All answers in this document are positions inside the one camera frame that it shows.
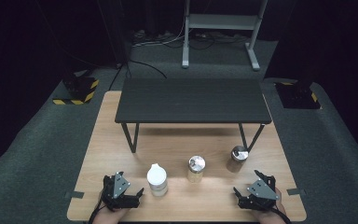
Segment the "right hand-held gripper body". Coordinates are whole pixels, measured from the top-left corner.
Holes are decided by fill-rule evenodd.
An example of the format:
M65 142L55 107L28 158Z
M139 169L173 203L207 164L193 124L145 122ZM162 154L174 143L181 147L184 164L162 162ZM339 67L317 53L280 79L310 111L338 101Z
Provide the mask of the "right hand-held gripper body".
M238 193L239 208L257 211L270 210L281 198L275 190L275 182L274 176L259 177L247 188L248 196Z

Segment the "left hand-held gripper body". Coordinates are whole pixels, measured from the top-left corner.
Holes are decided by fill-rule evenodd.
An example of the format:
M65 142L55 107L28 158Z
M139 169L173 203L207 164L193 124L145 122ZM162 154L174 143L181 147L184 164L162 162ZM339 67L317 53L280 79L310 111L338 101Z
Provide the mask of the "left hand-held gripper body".
M117 173L103 178L102 201L109 210L139 206L140 199L137 199L136 195L125 194L130 185L131 183L124 176L119 176Z

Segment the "white-lidded glass jar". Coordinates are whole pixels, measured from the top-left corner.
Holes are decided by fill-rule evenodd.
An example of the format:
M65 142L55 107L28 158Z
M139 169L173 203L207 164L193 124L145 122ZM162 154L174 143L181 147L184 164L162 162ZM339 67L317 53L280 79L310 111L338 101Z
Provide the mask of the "white-lidded glass jar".
M158 163L151 165L147 172L146 179L154 196L162 197L167 193L167 173Z

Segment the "silver-lidded jar yellow grains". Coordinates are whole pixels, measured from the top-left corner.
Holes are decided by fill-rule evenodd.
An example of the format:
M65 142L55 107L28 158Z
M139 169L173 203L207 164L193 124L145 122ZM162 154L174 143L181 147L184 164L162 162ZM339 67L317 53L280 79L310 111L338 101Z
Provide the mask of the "silver-lidded jar yellow grains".
M202 156L196 155L191 157L188 161L187 179L191 183L199 183L202 180L205 166L206 161Z

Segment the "black raised shelf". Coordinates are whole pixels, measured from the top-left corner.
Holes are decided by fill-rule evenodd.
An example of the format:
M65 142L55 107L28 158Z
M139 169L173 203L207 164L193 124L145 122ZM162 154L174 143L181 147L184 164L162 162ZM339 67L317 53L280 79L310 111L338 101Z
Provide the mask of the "black raised shelf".
M115 122L135 152L138 135L130 134L130 123L257 124L260 135L272 118L254 79L130 78L124 81Z

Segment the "person's right hand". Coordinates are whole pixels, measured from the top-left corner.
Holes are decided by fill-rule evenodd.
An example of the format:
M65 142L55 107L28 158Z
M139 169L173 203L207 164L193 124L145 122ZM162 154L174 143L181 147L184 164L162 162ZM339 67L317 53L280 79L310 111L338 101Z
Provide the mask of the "person's right hand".
M286 215L285 208L282 204L282 193L278 188L275 188L275 192L280 196L280 200L276 201L274 208ZM260 224L286 224L280 215L272 211L252 210L251 213Z

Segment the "person's left hand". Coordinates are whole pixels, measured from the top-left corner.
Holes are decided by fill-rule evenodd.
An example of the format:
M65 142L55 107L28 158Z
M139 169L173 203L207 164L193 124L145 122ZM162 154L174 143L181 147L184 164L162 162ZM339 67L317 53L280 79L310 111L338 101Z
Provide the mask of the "person's left hand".
M120 208L115 209L114 211L111 211L106 207L101 208L95 215L91 224L118 224L129 211L130 208Z

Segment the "hazard-striped stand base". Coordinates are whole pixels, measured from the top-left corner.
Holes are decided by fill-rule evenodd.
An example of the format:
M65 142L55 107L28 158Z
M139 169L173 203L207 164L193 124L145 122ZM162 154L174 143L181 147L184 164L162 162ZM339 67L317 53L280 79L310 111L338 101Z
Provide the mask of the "hazard-striped stand base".
M275 89L284 108L321 109L316 94L309 88L300 89L296 83L275 82Z
M99 80L94 77L77 77L72 74L64 78L52 93L55 105L83 105L94 96Z

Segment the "grey metal stand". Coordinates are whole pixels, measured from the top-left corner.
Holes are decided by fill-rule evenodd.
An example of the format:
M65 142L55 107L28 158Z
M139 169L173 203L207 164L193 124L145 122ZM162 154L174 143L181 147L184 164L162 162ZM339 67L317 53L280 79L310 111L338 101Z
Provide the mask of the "grey metal stand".
M185 34L182 53L182 67L189 67L189 32L191 29L220 29L251 31L251 39L244 44L245 50L254 71L260 70L255 56L254 46L259 28L269 0L260 0L260 8L256 15L215 15L193 14L190 12L190 0L185 0Z

